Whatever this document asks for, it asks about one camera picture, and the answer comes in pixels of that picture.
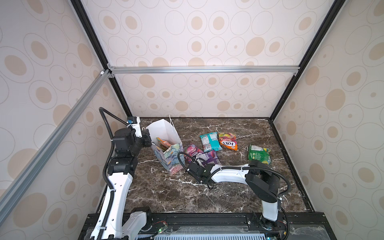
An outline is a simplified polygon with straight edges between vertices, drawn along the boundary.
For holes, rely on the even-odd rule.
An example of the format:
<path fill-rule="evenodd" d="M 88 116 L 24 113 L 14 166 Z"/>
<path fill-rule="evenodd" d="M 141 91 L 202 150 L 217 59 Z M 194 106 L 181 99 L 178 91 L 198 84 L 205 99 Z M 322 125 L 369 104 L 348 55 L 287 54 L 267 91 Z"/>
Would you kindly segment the orange multicolour Fox's candy packet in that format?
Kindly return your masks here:
<path fill-rule="evenodd" d="M 169 142 L 162 140 L 160 138 L 157 138 L 157 141 L 158 141 L 158 144 L 159 144 L 159 146 L 163 152 L 165 152 L 166 150 L 168 150 L 172 146 Z"/>

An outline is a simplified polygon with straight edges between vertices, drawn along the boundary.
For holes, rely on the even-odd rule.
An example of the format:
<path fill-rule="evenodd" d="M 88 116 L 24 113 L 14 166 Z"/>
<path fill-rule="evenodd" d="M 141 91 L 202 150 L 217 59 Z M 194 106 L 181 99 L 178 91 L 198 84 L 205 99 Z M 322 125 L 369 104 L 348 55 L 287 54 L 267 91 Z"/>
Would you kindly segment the purple snack packet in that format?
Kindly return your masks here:
<path fill-rule="evenodd" d="M 207 153 L 196 155 L 196 160 L 199 162 L 201 166 L 206 166 L 207 164 L 215 164 L 215 165 L 221 164 L 214 150 Z"/>

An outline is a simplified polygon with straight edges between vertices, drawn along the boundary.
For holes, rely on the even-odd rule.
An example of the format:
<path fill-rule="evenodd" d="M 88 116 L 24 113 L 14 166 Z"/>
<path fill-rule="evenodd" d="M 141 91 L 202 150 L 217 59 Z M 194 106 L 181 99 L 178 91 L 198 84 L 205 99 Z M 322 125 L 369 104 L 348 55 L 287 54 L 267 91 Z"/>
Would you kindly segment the colourful painted paper bag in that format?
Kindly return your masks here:
<path fill-rule="evenodd" d="M 185 164 L 185 158 L 178 159 L 178 153 L 183 152 L 183 144 L 171 118 L 155 121 L 146 127 L 152 140 L 152 150 L 161 165 L 170 175 L 176 174 Z"/>

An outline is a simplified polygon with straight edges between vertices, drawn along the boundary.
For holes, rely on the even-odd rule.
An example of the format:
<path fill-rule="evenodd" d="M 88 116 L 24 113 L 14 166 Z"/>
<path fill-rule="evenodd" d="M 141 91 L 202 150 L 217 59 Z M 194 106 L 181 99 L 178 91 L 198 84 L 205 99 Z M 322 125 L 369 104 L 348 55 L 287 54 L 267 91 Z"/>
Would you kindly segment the pink Fox's candy packet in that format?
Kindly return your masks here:
<path fill-rule="evenodd" d="M 192 160 L 194 160 L 197 155 L 203 154 L 204 152 L 199 149 L 196 145 L 191 144 L 184 148 L 184 152 L 186 153 L 185 155 L 185 160 L 189 164 Z"/>

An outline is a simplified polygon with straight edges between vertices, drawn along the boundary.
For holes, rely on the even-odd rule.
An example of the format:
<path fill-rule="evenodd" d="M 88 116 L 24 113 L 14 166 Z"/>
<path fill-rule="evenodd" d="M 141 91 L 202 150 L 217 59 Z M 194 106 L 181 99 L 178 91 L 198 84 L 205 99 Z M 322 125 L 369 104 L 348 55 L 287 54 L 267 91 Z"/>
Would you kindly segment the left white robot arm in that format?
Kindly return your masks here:
<path fill-rule="evenodd" d="M 152 145 L 149 131 L 142 131 L 139 124 L 133 124 L 116 131 L 112 143 L 115 144 L 116 155 L 107 165 L 107 193 L 89 240 L 134 240 L 141 230 L 147 231 L 152 225 L 149 207 L 134 209 L 128 220 L 123 221 L 138 155 L 142 148 Z"/>

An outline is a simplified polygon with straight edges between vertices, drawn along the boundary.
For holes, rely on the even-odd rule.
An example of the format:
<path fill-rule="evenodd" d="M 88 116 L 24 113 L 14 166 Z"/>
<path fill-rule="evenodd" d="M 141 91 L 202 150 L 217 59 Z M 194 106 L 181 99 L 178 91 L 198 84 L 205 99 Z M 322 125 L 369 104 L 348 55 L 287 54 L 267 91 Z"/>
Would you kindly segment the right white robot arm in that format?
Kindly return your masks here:
<path fill-rule="evenodd" d="M 199 184 L 213 186 L 216 183 L 239 183 L 247 185 L 262 201 L 262 219 L 278 220 L 282 195 L 291 190 L 291 184 L 282 174 L 259 161 L 242 166 L 202 165 L 191 162 L 186 172 Z"/>

